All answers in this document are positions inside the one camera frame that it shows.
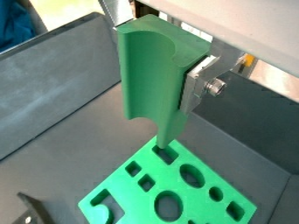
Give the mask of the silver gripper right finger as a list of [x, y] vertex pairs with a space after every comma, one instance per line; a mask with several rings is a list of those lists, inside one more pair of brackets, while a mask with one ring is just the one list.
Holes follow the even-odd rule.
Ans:
[[211, 41], [210, 56], [187, 73], [182, 92], [180, 111], [188, 114], [206, 94], [218, 96], [226, 83], [218, 77], [239, 63], [244, 53], [219, 39]]

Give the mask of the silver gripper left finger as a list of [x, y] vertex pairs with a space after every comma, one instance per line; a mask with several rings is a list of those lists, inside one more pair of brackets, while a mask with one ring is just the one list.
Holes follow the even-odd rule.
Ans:
[[112, 28], [134, 20], [130, 0], [98, 0]]

